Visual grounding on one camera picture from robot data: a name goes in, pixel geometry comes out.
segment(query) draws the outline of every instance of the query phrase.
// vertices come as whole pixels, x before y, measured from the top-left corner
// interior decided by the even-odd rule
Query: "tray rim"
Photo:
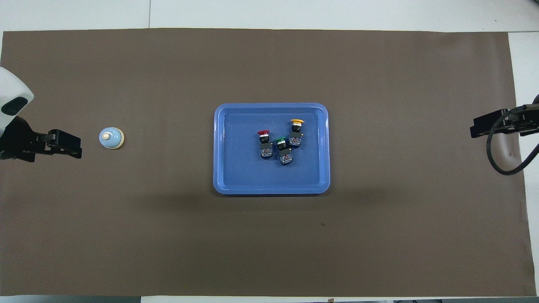
[[[323,135],[324,135],[324,172],[325,172],[325,182],[322,183],[322,181],[319,182],[322,183],[319,187],[313,187],[312,189],[305,189],[302,192],[298,192],[298,189],[294,188],[283,188],[281,190],[274,191],[274,192],[267,192],[265,189],[260,188],[244,188],[244,189],[228,189],[223,188],[219,184],[218,176],[219,176],[219,147],[222,140],[220,140],[219,136],[219,117],[221,116],[221,112],[225,109],[229,108],[318,108],[322,110],[323,113],[323,124],[325,127],[323,128]],[[320,103],[317,102],[296,102],[296,103],[224,103],[219,105],[213,114],[213,187],[215,190],[217,190],[220,194],[223,195],[318,195],[322,194],[325,191],[328,190],[330,184],[331,184],[331,169],[330,169],[330,161],[329,161],[329,114],[326,107]]]

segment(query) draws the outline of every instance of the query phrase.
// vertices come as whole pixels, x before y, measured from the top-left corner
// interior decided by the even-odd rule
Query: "black cable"
[[[537,144],[535,146],[534,150],[532,150],[531,153],[528,155],[528,157],[526,157],[526,159],[524,161],[522,161],[522,163],[520,163],[519,166],[515,167],[512,170],[503,170],[503,169],[501,169],[496,164],[496,162],[494,161],[494,158],[492,157],[492,137],[494,136],[494,132],[496,132],[496,129],[498,128],[498,126],[509,115],[520,114],[520,113],[523,113],[524,111],[526,111],[526,105],[515,107],[515,108],[511,109],[510,111],[504,113],[503,115],[501,115],[496,120],[496,122],[494,122],[494,124],[490,128],[490,132],[488,133],[488,137],[487,137],[487,157],[488,157],[488,160],[489,160],[490,164],[492,165],[492,167],[498,173],[500,173],[502,175],[510,176],[510,175],[514,175],[514,174],[519,173],[526,166],[528,166],[528,164],[530,164],[530,162],[535,158],[535,156],[537,156],[537,154],[539,154],[539,144]]]

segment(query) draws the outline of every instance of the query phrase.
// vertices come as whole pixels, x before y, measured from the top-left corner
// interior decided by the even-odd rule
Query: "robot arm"
[[[32,100],[32,91],[17,76],[0,67],[0,136]]]
[[[506,108],[473,119],[474,125],[470,127],[472,138],[487,136],[487,158],[492,167],[500,174],[510,176],[523,170],[539,154],[539,144],[526,157],[522,163],[512,170],[503,170],[492,157],[492,137],[494,134],[519,133],[527,136],[539,133],[539,95],[532,104]]]
[[[53,129],[36,133],[17,114],[34,95],[17,76],[0,67],[0,160],[21,159],[34,162],[36,154],[82,157],[80,138]]]

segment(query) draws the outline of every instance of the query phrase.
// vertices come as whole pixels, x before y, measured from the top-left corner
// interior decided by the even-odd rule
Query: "white robot casing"
[[[32,91],[17,76],[0,67],[0,136],[33,97]]]

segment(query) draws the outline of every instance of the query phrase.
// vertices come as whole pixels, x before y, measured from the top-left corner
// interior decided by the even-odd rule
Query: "brown paper mat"
[[[515,105],[506,33],[41,31],[3,47],[36,95],[21,116],[84,153],[0,162],[2,295],[535,295],[523,175],[496,173],[468,131]],[[324,104],[330,189],[216,193],[227,102]],[[99,145],[108,126],[123,148]],[[518,163],[516,136],[497,146]]]

